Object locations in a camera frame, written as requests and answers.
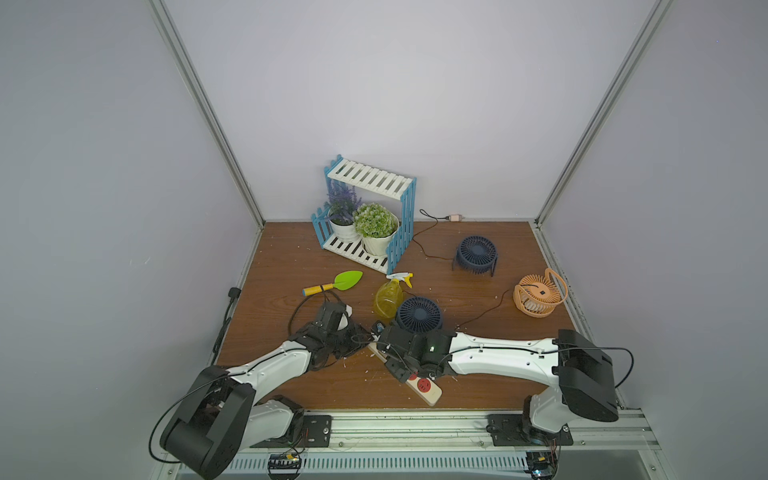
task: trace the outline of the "navy blue fan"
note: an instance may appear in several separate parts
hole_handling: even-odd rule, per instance
[[[397,309],[397,325],[411,333],[425,333],[442,327],[442,314],[437,303],[423,296],[412,296]]]
[[[456,249],[456,258],[453,263],[458,263],[461,268],[471,270],[474,273],[491,271],[491,276],[496,271],[498,253],[496,246],[485,237],[472,235],[466,237]]]

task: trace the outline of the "white spray nozzle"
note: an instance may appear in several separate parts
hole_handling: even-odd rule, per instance
[[[400,280],[402,282],[405,282],[408,284],[408,287],[413,288],[413,285],[411,285],[412,276],[413,276],[413,273],[401,272],[401,273],[393,273],[392,275],[387,275],[386,277],[390,280]]]

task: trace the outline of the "purple lavender plant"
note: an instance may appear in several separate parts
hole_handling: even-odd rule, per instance
[[[346,184],[331,182],[328,192],[328,218],[336,225],[345,227],[355,221],[354,213],[362,199],[357,197],[355,187],[351,189]]]

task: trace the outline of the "yellow handle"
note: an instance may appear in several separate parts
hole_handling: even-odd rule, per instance
[[[311,286],[310,288],[305,288],[301,291],[301,293],[304,294],[304,296],[314,295],[315,293],[320,293],[323,290],[331,290],[333,288],[332,283],[326,283],[322,287],[320,285],[318,286]]]

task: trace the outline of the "wooden floor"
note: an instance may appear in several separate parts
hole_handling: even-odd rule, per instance
[[[419,222],[415,231],[429,225]],[[499,260],[493,277],[458,268],[451,271],[450,261],[426,258],[416,243],[410,244],[396,267],[398,272],[414,273],[413,293],[435,300],[443,308],[445,329],[454,329],[495,306],[504,291],[524,275],[543,273],[546,268],[531,228],[523,222],[441,222],[416,239],[430,255],[453,257],[458,243],[468,235],[482,235],[496,245]],[[371,305],[374,293],[387,281],[384,275],[322,250],[311,223],[268,223],[218,364],[241,365],[277,348],[287,338],[286,325],[303,298],[302,288],[330,283],[344,270],[363,271],[356,286],[338,294],[352,306],[353,319],[369,327],[376,321]],[[302,307],[294,330],[314,319],[321,301],[318,296]],[[561,328],[573,328],[562,305],[547,318],[531,318],[515,308],[510,291],[502,306],[462,331],[500,339],[540,339],[557,336]],[[437,384],[443,394],[434,408],[444,409],[521,409],[526,396],[544,389],[528,380],[490,375],[446,376]],[[429,408],[367,349],[322,371],[291,379],[272,395],[276,394],[308,409]]]

